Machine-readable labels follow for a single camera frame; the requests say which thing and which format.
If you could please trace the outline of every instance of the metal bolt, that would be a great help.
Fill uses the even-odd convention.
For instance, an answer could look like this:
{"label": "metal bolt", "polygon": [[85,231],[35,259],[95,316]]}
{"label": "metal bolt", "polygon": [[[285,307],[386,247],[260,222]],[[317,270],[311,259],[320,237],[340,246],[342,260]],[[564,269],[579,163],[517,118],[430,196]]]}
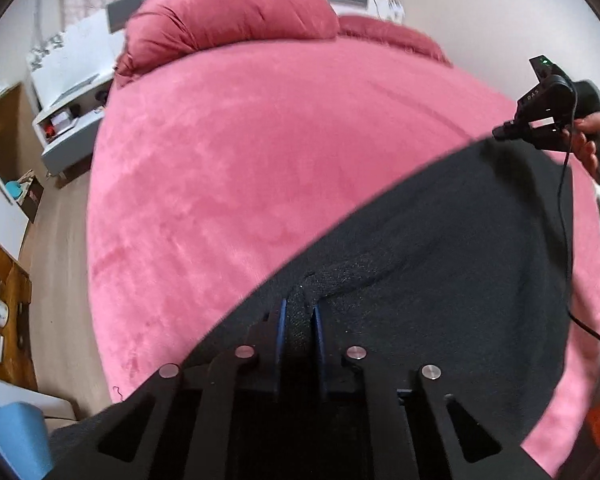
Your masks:
{"label": "metal bolt", "polygon": [[347,357],[351,359],[364,359],[366,357],[366,350],[362,346],[350,346],[347,348]]}
{"label": "metal bolt", "polygon": [[442,370],[438,368],[436,365],[425,365],[422,367],[422,374],[432,381],[435,381],[437,378],[442,375]]}
{"label": "metal bolt", "polygon": [[249,345],[241,345],[235,349],[235,356],[238,359],[248,359],[249,357],[253,357],[255,353],[255,348]]}
{"label": "metal bolt", "polygon": [[178,365],[169,363],[168,365],[162,365],[158,373],[163,379],[171,379],[180,373],[180,368],[178,368]]}

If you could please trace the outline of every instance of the wooden floor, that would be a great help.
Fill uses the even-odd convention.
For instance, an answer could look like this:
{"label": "wooden floor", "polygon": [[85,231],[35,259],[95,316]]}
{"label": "wooden floor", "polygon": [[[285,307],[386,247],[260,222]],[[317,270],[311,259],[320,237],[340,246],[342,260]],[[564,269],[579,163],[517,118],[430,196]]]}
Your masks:
{"label": "wooden floor", "polygon": [[48,180],[20,253],[32,283],[30,334],[38,389],[76,415],[110,405],[87,295],[86,205],[90,173],[62,189]]}

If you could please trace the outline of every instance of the hand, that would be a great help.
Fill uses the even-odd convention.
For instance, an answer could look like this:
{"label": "hand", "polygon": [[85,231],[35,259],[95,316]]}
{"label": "hand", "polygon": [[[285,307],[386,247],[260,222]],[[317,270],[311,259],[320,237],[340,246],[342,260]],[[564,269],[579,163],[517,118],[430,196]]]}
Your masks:
{"label": "hand", "polygon": [[[595,178],[598,171],[598,157],[596,156],[596,143],[587,140],[584,134],[596,134],[600,132],[600,112],[591,114],[584,119],[576,119],[574,122],[577,132],[573,134],[571,141],[571,151],[582,163],[585,170]],[[564,131],[568,141],[569,133]]]}

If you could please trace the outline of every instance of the pink blanket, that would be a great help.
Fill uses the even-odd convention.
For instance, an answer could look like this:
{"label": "pink blanket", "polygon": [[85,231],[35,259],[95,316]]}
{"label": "pink blanket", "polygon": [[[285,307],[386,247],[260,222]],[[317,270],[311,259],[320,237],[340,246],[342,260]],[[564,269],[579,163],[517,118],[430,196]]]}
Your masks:
{"label": "pink blanket", "polygon": [[[112,399],[115,386],[126,397],[182,360],[352,210],[514,110],[461,70],[349,38],[215,48],[117,90],[88,209],[93,325]],[[597,208],[589,177],[572,168],[573,308],[600,331]],[[562,380],[524,444],[551,474],[584,420],[598,357],[572,328]]]}

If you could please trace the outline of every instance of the black cable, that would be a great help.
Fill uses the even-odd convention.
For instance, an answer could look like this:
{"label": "black cable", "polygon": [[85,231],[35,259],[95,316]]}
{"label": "black cable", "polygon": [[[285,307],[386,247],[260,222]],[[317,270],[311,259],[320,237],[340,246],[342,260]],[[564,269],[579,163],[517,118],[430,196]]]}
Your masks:
{"label": "black cable", "polygon": [[598,332],[596,332],[595,330],[593,330],[592,328],[590,328],[589,326],[587,326],[586,324],[584,324],[577,317],[575,317],[573,315],[573,313],[571,312],[571,309],[569,308],[568,294],[571,293],[571,287],[570,287],[570,283],[571,283],[571,251],[569,250],[569,237],[567,236],[567,227],[566,227],[566,223],[564,221],[564,213],[562,212],[562,187],[564,184],[564,177],[567,174],[567,165],[569,163],[569,156],[571,155],[571,148],[573,146],[573,134],[575,131],[575,128],[573,125],[573,120],[574,120],[575,114],[576,114],[576,107],[578,106],[578,94],[573,86],[573,83],[571,83],[571,89],[573,90],[573,94],[575,95],[575,102],[573,104],[573,111],[571,112],[571,124],[569,126],[569,149],[567,150],[567,155],[564,157],[564,163],[562,165],[562,173],[560,174],[560,184],[558,184],[558,215],[560,215],[560,224],[562,225],[562,236],[564,237],[564,252],[566,254],[566,264],[567,264],[567,266],[566,266],[567,284],[564,289],[562,298],[564,300],[564,304],[566,306],[567,314],[569,315],[569,318],[577,326],[579,326],[581,329],[583,329],[587,334],[593,336],[598,341],[600,341],[600,334]]}

